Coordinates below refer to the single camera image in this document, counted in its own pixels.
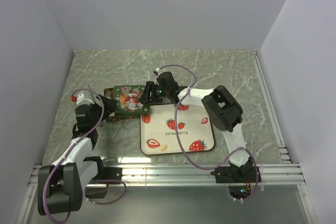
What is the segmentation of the gold tin lid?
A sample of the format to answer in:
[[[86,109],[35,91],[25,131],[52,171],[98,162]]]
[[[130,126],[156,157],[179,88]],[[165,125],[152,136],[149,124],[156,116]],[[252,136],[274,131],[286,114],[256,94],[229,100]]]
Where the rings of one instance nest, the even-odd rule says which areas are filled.
[[[145,85],[114,86],[113,98],[117,100],[116,116],[138,116],[150,112],[148,103],[140,102]]]

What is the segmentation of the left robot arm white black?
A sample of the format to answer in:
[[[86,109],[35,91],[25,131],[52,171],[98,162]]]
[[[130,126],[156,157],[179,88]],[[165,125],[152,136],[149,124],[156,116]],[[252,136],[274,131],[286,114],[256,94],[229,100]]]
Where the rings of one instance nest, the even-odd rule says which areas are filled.
[[[117,108],[117,101],[97,96],[99,105],[75,96],[76,124],[72,128],[69,147],[52,164],[38,171],[38,212],[52,215],[78,211],[81,208],[85,187],[89,182],[100,183],[106,170],[100,157],[90,157],[98,140],[97,127]]]

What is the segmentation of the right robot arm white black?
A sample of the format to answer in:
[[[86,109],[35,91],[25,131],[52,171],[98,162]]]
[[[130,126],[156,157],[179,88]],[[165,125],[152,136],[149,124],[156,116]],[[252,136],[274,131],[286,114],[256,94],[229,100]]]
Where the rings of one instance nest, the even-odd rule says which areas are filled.
[[[193,85],[180,86],[171,72],[156,74],[155,81],[147,81],[140,102],[160,104],[163,98],[169,99],[176,108],[181,105],[194,105],[205,109],[212,124],[221,131],[229,150],[224,158],[229,162],[229,182],[245,182],[252,179],[260,182],[259,168],[251,152],[246,148],[242,131],[243,108],[229,92],[219,85],[212,89],[196,89]]]

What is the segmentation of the green gold chocolate tin box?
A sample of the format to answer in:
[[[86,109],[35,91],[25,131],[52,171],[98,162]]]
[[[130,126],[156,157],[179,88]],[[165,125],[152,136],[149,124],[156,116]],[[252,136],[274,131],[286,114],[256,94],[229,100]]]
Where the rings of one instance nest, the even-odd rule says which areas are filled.
[[[104,89],[104,97],[113,99],[113,88],[106,88]],[[131,120],[131,119],[138,119],[140,118],[139,115],[114,115],[111,114],[106,121],[109,123],[122,121],[122,120]]]

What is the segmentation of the white oval chocolate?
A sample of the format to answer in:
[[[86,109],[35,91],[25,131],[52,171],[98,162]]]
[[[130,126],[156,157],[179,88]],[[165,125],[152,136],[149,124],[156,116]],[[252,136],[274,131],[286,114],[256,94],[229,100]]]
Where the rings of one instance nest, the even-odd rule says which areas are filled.
[[[161,145],[160,147],[159,147],[159,150],[160,151],[165,151],[167,149],[167,145],[166,144],[163,144],[163,145]]]

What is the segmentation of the white strawberry tray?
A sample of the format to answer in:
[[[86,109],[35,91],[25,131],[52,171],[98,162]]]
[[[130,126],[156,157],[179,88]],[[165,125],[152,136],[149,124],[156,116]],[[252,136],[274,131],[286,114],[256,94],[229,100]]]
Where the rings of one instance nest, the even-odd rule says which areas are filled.
[[[215,146],[213,128],[204,108],[179,107],[177,120],[173,104],[153,105],[150,114],[140,119],[140,148],[145,155],[163,155],[210,151]],[[165,151],[159,147],[167,145]]]

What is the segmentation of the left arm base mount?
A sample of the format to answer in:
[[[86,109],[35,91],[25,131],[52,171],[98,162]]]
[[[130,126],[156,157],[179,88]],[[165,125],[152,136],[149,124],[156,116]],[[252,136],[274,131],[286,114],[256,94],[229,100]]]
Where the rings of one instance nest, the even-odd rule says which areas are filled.
[[[85,188],[88,199],[103,199],[112,185],[121,185],[122,168],[105,167],[101,176],[94,178]]]

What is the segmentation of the aluminium rail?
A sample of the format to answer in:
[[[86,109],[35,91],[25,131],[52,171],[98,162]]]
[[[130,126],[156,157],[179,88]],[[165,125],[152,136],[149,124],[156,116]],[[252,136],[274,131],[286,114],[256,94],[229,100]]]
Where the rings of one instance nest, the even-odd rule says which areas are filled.
[[[259,164],[259,185],[304,185],[299,164]],[[224,186],[209,170],[191,164],[118,164],[108,168],[121,171],[119,178],[128,186]]]

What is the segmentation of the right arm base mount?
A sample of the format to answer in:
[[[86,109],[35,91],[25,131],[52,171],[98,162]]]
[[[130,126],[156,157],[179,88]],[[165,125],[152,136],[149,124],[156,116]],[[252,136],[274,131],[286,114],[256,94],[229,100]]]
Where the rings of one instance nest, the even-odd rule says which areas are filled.
[[[233,164],[221,166],[211,172],[217,184],[229,184],[229,195],[233,200],[244,202],[253,192],[252,184],[261,182],[259,168],[255,165],[237,167]]]

